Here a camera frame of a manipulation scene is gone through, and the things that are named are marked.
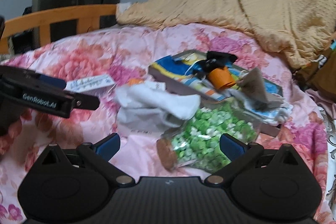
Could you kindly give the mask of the striped pastel sock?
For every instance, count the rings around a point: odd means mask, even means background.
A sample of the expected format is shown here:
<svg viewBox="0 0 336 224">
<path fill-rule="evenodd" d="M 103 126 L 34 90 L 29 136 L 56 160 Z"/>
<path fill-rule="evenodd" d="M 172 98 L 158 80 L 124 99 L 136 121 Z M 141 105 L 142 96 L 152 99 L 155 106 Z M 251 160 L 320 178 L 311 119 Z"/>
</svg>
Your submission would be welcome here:
<svg viewBox="0 0 336 224">
<path fill-rule="evenodd" d="M 191 92 L 192 94 L 199 94 L 207 100 L 222 102 L 227 98 L 230 98 L 230 96 L 224 95 L 216 91 L 215 88 L 207 80 L 200 80 L 196 77 L 191 77 L 179 79 L 179 82 L 185 88 L 187 88 L 188 92 Z"/>
</svg>

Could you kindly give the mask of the glass jar green paper stars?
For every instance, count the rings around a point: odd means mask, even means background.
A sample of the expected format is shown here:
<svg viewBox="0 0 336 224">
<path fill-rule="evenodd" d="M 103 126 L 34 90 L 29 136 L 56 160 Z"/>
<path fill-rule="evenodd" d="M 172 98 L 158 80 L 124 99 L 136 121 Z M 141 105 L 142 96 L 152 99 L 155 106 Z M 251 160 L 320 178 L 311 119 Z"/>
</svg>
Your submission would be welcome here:
<svg viewBox="0 0 336 224">
<path fill-rule="evenodd" d="M 257 139 L 260 126 L 256 116 L 234 101 L 204 103 L 193 118 L 157 140 L 157 154 L 167 170 L 190 166 L 214 173 L 230 163 L 219 147 L 221 135 L 229 134 L 247 144 Z"/>
</svg>

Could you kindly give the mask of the grey cloth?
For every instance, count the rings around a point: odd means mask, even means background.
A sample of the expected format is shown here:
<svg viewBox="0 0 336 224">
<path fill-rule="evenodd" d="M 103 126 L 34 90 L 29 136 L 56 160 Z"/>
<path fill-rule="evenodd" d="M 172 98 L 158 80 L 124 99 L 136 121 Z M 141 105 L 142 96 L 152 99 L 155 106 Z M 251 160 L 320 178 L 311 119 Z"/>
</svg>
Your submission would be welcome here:
<svg viewBox="0 0 336 224">
<path fill-rule="evenodd" d="M 116 119 L 118 131 L 125 136 L 131 134 L 161 136 L 171 128 L 181 127 L 183 123 L 184 120 L 158 108 L 127 109 L 121 107 Z"/>
</svg>

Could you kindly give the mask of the white purple medicine box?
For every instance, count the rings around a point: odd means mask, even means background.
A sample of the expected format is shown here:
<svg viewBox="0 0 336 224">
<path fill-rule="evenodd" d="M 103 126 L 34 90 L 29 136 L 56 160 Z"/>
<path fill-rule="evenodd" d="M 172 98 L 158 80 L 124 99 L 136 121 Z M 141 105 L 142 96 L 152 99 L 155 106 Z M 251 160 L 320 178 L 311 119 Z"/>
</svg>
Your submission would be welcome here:
<svg viewBox="0 0 336 224">
<path fill-rule="evenodd" d="M 115 86 L 116 82 L 110 75 L 97 75 L 68 81 L 65 90 L 99 96 L 112 91 Z"/>
</svg>

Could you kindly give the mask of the white towel cloth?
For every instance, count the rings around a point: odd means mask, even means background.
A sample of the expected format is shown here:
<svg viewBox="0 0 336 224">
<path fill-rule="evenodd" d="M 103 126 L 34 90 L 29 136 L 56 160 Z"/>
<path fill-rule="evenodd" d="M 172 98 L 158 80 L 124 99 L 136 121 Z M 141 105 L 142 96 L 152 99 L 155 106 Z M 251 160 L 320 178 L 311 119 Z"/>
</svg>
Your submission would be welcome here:
<svg viewBox="0 0 336 224">
<path fill-rule="evenodd" d="M 180 96 L 146 84 L 123 85 L 115 90 L 115 98 L 126 109 L 160 109 L 178 119 L 193 118 L 201 104 L 197 94 Z"/>
</svg>

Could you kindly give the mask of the pink plain garment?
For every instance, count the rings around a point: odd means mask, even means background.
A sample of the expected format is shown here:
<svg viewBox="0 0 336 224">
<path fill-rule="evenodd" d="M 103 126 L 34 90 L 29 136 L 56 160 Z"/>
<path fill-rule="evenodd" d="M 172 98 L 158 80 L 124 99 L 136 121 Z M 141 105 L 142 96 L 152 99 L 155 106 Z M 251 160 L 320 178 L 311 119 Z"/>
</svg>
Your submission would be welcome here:
<svg viewBox="0 0 336 224">
<path fill-rule="evenodd" d="M 322 96 L 319 91 L 314 91 L 313 89 L 307 89 L 305 93 L 318 105 L 323 107 L 329 115 L 335 113 L 335 102 Z"/>
</svg>

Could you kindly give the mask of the cream red patterned cover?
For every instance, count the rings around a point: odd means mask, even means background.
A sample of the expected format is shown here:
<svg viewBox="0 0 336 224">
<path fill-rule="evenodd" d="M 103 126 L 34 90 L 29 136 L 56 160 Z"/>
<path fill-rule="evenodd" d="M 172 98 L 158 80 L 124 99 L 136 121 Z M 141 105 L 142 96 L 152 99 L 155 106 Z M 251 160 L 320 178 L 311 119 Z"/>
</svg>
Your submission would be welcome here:
<svg viewBox="0 0 336 224">
<path fill-rule="evenodd" d="M 327 183 L 326 183 L 326 200 L 333 220 L 335 220 L 335 151 L 336 151 L 336 138 L 335 138 L 335 119 L 332 119 L 325 109 L 318 107 L 322 115 L 324 125 L 326 127 L 327 138 L 327 155 L 328 155 L 328 169 L 327 169 Z"/>
</svg>

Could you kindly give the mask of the pink floral bedsheet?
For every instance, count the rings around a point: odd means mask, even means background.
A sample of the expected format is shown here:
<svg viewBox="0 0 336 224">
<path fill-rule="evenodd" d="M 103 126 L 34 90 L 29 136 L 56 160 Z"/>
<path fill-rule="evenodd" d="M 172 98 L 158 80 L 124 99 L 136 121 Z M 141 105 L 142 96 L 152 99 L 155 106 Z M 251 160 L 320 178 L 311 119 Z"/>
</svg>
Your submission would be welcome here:
<svg viewBox="0 0 336 224">
<path fill-rule="evenodd" d="M 280 85 L 285 99 L 293 105 L 291 117 L 277 137 L 261 134 L 257 141 L 270 149 L 292 144 L 321 188 L 326 188 L 327 137 L 318 106 L 293 82 L 290 69 L 278 56 L 264 52 L 254 39 L 240 32 L 202 24 L 158 31 L 114 27 L 61 39 L 14 57 L 8 64 L 67 81 L 108 74 L 121 86 L 131 80 L 148 80 L 151 63 L 186 50 L 235 54 L 238 66 L 246 70 L 257 67 L 266 79 Z M 74 148 L 85 141 L 95 143 L 118 131 L 118 110 L 114 94 L 108 93 L 97 110 L 74 110 L 68 119 L 26 111 L 1 138 L 1 223 L 25 220 L 17 190 L 46 145 Z"/>
</svg>

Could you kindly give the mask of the blue yellow cartoon towel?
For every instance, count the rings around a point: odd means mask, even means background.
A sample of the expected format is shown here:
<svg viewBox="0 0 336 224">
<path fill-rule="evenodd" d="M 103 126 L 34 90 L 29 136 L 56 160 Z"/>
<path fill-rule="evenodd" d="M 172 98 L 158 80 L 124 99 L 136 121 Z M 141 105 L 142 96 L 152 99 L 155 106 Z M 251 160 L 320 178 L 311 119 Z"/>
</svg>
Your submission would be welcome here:
<svg viewBox="0 0 336 224">
<path fill-rule="evenodd" d="M 167 75 L 170 77 L 179 76 L 183 79 L 194 76 L 191 72 L 191 67 L 198 60 L 195 54 L 192 54 L 188 57 L 183 57 L 182 61 L 172 61 L 170 59 L 171 57 L 165 57 L 164 59 L 162 58 L 154 62 L 154 67 L 158 69 L 164 75 Z M 244 72 L 244 69 L 239 73 L 238 76 L 233 75 L 233 73 L 231 73 L 231 75 L 234 77 L 236 81 L 238 80 L 242 72 Z"/>
</svg>

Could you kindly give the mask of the brown multicolour blanket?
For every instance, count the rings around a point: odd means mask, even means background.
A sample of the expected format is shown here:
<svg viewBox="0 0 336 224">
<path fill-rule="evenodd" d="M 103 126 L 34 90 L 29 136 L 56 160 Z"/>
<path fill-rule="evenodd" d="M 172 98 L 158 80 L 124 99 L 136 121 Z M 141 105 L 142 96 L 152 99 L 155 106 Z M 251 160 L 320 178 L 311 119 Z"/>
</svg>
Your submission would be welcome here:
<svg viewBox="0 0 336 224">
<path fill-rule="evenodd" d="M 335 38 L 318 59 L 295 71 L 293 77 L 302 90 L 313 89 L 335 102 Z"/>
</svg>

